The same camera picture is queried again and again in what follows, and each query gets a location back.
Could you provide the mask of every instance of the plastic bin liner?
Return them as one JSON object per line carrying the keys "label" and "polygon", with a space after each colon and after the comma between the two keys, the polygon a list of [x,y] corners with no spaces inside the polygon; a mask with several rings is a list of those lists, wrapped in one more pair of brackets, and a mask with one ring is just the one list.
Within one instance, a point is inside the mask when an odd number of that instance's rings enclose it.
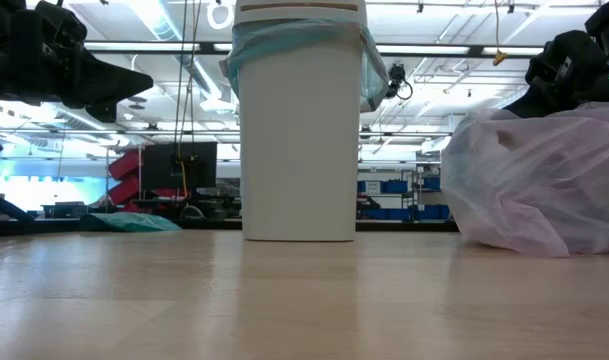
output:
{"label": "plastic bin liner", "polygon": [[465,237],[523,254],[609,251],[609,104],[461,123],[442,190]]}
{"label": "plastic bin liner", "polygon": [[377,109],[386,90],[388,75],[375,41],[367,28],[350,21],[330,19],[265,20],[233,27],[233,50],[220,62],[233,91],[239,95],[239,71],[250,60],[359,32],[362,43],[361,112]]}
{"label": "plastic bin liner", "polygon": [[136,213],[89,214],[80,219],[84,231],[153,232],[182,230],[161,216]]}

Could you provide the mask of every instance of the blue plastic bag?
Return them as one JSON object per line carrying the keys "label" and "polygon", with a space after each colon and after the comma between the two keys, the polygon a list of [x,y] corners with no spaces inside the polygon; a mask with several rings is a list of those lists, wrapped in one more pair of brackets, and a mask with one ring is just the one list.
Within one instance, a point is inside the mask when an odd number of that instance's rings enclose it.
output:
{"label": "blue plastic bag", "polygon": [[80,219],[84,231],[179,231],[181,227],[161,216],[136,213],[88,214]]}
{"label": "blue plastic bag", "polygon": [[355,22],[306,19],[241,23],[233,27],[233,50],[226,60],[220,62],[220,67],[235,94],[239,95],[239,71],[245,62],[315,44],[351,31],[359,31],[362,40],[360,111],[375,111],[388,89],[386,65],[368,29]]}

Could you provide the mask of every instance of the storage bin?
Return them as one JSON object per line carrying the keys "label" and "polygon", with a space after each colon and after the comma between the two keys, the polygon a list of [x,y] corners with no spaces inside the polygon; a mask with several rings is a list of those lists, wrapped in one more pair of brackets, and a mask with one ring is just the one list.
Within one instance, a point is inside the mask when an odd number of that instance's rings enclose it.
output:
{"label": "storage bin", "polygon": [[387,209],[386,218],[389,220],[411,220],[411,210],[409,209]]}
{"label": "storage bin", "polygon": [[387,194],[406,194],[408,192],[408,181],[386,181],[382,184],[382,192]]}
{"label": "storage bin", "polygon": [[440,219],[448,220],[450,215],[451,209],[449,209],[448,205],[440,205]]}
{"label": "storage bin", "polygon": [[417,205],[413,205],[413,220],[440,220],[440,207],[442,205],[424,205],[424,211],[419,211]]}
{"label": "storage bin", "polygon": [[137,176],[133,175],[123,180],[108,192],[113,205],[126,204],[138,194]]}
{"label": "storage bin", "polygon": [[137,151],[129,151],[108,166],[108,172],[115,180],[124,180],[131,175],[137,175],[139,166]]}
{"label": "storage bin", "polygon": [[439,177],[427,177],[424,178],[425,189],[439,190],[440,189],[440,178]]}
{"label": "storage bin", "polygon": [[386,220],[386,209],[362,210],[362,218]]}

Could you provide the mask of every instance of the shelf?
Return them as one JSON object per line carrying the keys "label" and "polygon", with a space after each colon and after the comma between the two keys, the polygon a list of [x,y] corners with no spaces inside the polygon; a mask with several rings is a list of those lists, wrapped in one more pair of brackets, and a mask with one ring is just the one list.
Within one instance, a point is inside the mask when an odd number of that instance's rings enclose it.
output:
{"label": "shelf", "polygon": [[442,192],[441,189],[424,189],[422,188],[423,193],[434,193],[434,192]]}
{"label": "shelf", "polygon": [[372,198],[399,198],[402,197],[412,197],[413,193],[405,193],[405,194],[379,194],[379,195],[368,195],[360,193],[358,196],[370,196]]}

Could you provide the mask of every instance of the wooden table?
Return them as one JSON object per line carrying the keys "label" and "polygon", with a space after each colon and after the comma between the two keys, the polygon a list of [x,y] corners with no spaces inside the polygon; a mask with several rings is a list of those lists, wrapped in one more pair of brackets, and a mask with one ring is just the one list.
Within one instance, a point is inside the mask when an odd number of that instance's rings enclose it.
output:
{"label": "wooden table", "polygon": [[444,233],[0,238],[2,359],[609,359],[609,255]]}

